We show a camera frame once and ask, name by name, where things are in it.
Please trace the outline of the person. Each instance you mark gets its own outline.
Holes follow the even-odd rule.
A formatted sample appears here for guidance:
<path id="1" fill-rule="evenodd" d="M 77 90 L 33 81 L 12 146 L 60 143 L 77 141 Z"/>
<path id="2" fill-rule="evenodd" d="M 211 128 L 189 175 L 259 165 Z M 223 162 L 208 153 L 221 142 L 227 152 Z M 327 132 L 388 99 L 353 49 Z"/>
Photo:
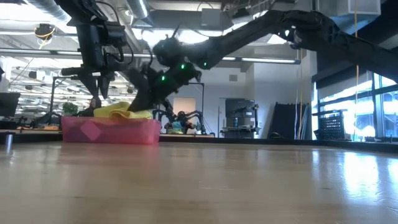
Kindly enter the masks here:
<path id="1" fill-rule="evenodd" d="M 189 121 L 183 111 L 178 112 L 177 118 L 165 124 L 167 134 L 187 134 L 189 129 L 195 129 L 196 125 Z"/>
<path id="2" fill-rule="evenodd" d="M 101 107 L 101 100 L 98 97 L 93 97 L 90 100 L 90 105 L 83 111 L 79 111 L 76 115 L 83 116 L 83 117 L 93 117 L 94 110 Z"/>

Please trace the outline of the green potted plant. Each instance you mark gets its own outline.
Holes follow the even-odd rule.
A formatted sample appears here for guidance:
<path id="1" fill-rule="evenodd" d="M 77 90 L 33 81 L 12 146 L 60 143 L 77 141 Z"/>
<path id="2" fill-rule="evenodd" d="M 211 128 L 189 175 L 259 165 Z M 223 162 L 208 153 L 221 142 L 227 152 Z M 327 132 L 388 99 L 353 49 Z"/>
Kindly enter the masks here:
<path id="1" fill-rule="evenodd" d="M 65 102 L 62 105 L 62 111 L 65 116 L 73 116 L 78 113 L 78 106 L 71 102 Z"/>

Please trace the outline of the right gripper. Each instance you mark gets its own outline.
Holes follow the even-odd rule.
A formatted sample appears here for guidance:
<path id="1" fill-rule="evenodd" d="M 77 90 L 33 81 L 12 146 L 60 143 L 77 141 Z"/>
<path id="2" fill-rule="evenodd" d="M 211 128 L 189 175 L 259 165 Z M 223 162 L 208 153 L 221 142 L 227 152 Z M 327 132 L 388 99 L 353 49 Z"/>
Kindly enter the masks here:
<path id="1" fill-rule="evenodd" d="M 170 101 L 167 97 L 177 93 L 183 85 L 178 85 L 174 80 L 178 63 L 167 71 L 154 70 L 142 67 L 141 71 L 131 68 L 127 71 L 127 77 L 137 90 L 135 99 L 132 101 L 129 111 L 138 112 L 163 107 L 165 111 L 170 109 Z"/>

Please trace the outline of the grey ceiling box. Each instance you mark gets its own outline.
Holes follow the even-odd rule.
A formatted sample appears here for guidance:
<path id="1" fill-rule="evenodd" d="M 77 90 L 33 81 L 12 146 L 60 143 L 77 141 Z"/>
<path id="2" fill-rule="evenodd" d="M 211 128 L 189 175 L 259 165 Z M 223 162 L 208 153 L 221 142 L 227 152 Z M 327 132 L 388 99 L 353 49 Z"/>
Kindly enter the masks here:
<path id="1" fill-rule="evenodd" d="M 203 8 L 201 10 L 201 26 L 217 29 L 221 25 L 221 11 L 219 9 Z"/>

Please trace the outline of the pale door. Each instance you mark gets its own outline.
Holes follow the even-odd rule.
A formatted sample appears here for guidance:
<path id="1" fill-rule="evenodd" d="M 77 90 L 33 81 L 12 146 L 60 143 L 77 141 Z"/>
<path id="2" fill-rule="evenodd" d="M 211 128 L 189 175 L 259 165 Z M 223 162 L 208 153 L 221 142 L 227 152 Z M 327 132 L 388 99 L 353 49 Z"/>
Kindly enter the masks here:
<path id="1" fill-rule="evenodd" d="M 173 100 L 173 112 L 178 114 L 180 111 L 190 113 L 196 110 L 196 100 L 194 98 L 175 97 Z"/>

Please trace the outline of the black square object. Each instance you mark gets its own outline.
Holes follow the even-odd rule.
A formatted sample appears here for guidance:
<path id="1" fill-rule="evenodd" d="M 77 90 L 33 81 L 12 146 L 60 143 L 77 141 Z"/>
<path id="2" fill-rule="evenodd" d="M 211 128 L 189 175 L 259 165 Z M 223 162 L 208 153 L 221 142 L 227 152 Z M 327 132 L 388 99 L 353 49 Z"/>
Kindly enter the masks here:
<path id="1" fill-rule="evenodd" d="M 0 93 L 0 116 L 13 117 L 16 113 L 20 93 Z"/>

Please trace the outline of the black aluminium table frame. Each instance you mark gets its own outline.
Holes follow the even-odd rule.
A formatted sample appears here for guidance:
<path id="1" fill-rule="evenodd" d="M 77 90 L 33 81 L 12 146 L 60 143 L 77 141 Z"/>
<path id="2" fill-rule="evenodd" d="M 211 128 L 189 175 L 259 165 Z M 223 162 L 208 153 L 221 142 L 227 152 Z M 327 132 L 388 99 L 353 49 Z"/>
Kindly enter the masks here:
<path id="1" fill-rule="evenodd" d="M 350 151 L 383 152 L 398 154 L 398 143 L 376 142 L 348 142 L 348 141 L 317 141 L 317 140 L 292 140 L 292 139 L 232 139 L 232 138 L 208 138 L 203 136 L 190 137 L 187 135 L 162 134 L 160 142 L 184 142 L 184 143 L 212 143 L 212 144 L 257 144 L 257 145 L 292 145 L 292 146 L 325 146 L 347 149 Z"/>

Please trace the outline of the black mesh crate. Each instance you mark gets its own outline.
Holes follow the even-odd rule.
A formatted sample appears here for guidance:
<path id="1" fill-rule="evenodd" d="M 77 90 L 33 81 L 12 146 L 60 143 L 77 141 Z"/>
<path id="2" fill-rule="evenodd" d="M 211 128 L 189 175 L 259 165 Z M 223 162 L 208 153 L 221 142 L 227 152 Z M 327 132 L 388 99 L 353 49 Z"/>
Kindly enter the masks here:
<path id="1" fill-rule="evenodd" d="M 314 131 L 317 140 L 345 139 L 344 111 L 330 110 L 313 114 L 318 117 L 318 129 Z"/>

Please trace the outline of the silver ventilation duct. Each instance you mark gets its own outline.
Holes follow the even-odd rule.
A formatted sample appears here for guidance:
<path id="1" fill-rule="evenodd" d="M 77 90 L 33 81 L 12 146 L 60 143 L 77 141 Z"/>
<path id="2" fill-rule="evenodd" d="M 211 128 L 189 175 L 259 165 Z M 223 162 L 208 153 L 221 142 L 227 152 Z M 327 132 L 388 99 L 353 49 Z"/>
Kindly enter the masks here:
<path id="1" fill-rule="evenodd" d="M 149 15 L 147 0 L 126 0 L 126 6 L 135 19 L 144 19 Z"/>

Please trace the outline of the black gantry frame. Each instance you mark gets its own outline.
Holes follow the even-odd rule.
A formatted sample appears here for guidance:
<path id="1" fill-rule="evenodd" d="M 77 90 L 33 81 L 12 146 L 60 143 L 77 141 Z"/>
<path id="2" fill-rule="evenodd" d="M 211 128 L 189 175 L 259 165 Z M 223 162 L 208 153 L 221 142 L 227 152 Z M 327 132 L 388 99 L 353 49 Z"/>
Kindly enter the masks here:
<path id="1" fill-rule="evenodd" d="M 201 108 L 198 111 L 201 111 L 203 113 L 204 111 L 204 105 L 205 105 L 205 84 L 202 82 L 199 83 L 194 83 L 194 82 L 189 82 L 187 86 L 194 86 L 197 92 L 200 92 L 201 94 Z"/>
<path id="2" fill-rule="evenodd" d="M 53 99 L 54 99 L 54 94 L 55 94 L 55 89 L 56 89 L 55 81 L 56 81 L 56 79 L 59 79 L 59 78 L 60 77 L 53 78 L 52 92 L 51 92 L 51 99 L 50 99 L 50 111 L 49 112 L 53 112 Z M 70 79 L 78 79 L 79 81 L 81 81 L 81 75 L 72 76 L 72 77 L 70 77 Z"/>

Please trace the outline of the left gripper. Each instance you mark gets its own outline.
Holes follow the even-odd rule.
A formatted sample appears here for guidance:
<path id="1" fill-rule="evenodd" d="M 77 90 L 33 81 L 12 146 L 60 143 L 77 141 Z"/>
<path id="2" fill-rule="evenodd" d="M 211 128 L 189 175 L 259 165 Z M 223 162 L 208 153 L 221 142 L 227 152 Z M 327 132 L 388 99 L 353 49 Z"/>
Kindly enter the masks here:
<path id="1" fill-rule="evenodd" d="M 108 98 L 111 82 L 111 72 L 128 69 L 129 62 L 125 61 L 123 47 L 107 44 L 102 24 L 80 24 L 76 27 L 83 63 L 80 67 L 63 68 L 62 75 L 81 75 L 81 82 L 94 98 L 98 98 L 98 88 L 104 99 Z M 98 78 L 92 73 L 101 72 Z"/>

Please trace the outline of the pink plastic bin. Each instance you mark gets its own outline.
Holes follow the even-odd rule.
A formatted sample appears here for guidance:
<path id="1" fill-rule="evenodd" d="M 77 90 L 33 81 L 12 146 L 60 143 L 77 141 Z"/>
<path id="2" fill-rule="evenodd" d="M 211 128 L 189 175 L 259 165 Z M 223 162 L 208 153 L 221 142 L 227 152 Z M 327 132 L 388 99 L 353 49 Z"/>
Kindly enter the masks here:
<path id="1" fill-rule="evenodd" d="M 161 124 L 154 119 L 111 119 L 64 116 L 61 119 L 65 142 L 104 144 L 157 144 Z"/>

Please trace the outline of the yellow microfiber towel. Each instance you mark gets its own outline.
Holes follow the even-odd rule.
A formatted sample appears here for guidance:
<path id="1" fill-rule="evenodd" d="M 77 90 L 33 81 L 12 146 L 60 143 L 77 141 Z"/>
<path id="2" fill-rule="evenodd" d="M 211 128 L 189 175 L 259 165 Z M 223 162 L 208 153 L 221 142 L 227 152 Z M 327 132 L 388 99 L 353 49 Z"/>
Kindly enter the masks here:
<path id="1" fill-rule="evenodd" d="M 130 104 L 121 101 L 112 105 L 97 108 L 93 111 L 95 118 L 112 119 L 152 119 L 152 113 L 148 110 L 132 112 L 129 111 Z"/>

